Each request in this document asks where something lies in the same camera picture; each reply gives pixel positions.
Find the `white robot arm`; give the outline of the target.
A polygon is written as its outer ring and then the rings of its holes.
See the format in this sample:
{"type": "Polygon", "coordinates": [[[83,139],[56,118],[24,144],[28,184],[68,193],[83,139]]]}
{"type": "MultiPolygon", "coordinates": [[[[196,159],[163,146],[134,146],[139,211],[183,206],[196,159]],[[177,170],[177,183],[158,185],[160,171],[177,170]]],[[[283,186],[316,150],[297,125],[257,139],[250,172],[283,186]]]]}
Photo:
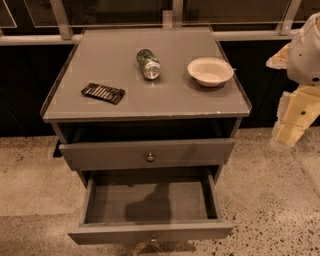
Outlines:
{"type": "Polygon", "coordinates": [[[298,87],[279,100],[270,144],[293,147],[320,116],[320,14],[309,17],[292,41],[270,57],[266,66],[285,69],[298,87]]]}

